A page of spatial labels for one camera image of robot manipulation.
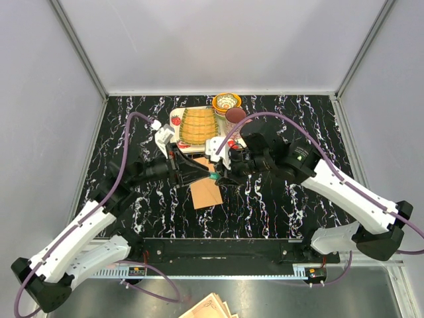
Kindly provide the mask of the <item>green white glue stick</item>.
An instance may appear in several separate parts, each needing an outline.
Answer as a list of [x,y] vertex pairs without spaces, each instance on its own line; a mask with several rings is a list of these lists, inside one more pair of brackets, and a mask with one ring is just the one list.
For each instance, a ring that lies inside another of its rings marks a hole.
[[209,174],[209,178],[210,178],[210,179],[212,179],[212,180],[217,181],[217,180],[219,180],[219,179],[220,179],[220,175],[219,175],[218,173],[216,173],[216,172],[211,172],[211,173]]

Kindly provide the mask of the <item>brown paper envelope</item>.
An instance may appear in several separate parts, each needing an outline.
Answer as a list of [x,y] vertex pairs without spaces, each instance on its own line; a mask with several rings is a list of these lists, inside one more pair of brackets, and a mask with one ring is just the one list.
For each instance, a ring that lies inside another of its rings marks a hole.
[[194,209],[212,207],[223,203],[219,186],[215,184],[215,180],[210,175],[190,185]]

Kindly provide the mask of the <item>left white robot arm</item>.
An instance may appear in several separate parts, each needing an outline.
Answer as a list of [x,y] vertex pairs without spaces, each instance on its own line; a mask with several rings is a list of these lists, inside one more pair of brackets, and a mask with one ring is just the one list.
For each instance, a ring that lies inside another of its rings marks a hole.
[[102,267],[122,260],[142,260],[144,240],[132,231],[119,230],[105,244],[83,253],[83,248],[99,232],[115,222],[135,201],[134,187],[165,179],[184,187],[209,177],[209,169],[188,158],[171,143],[163,153],[144,162],[127,163],[123,152],[120,166],[111,164],[110,174],[100,183],[79,215],[43,250],[31,258],[18,258],[11,269],[39,310],[49,313],[59,308],[85,279]]

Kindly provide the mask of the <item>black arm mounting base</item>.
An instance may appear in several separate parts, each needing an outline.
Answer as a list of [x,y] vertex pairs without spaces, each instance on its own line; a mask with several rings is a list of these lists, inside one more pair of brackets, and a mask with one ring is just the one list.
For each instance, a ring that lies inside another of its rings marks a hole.
[[127,260],[158,264],[176,259],[265,259],[277,263],[338,264],[336,252],[323,255],[302,240],[278,238],[146,238]]

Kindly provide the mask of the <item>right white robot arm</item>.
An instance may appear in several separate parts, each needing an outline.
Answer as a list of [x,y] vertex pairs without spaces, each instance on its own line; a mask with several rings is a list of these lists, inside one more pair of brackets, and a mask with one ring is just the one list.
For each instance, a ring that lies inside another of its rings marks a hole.
[[354,218],[345,226],[311,231],[300,248],[304,260],[313,263],[324,254],[358,250],[387,261],[398,251],[404,221],[413,211],[410,203],[376,195],[325,160],[317,147],[302,140],[285,142],[263,121],[246,124],[240,135],[245,143],[241,150],[230,148],[221,136],[205,143],[218,184],[239,185],[249,175],[270,172],[318,193]]

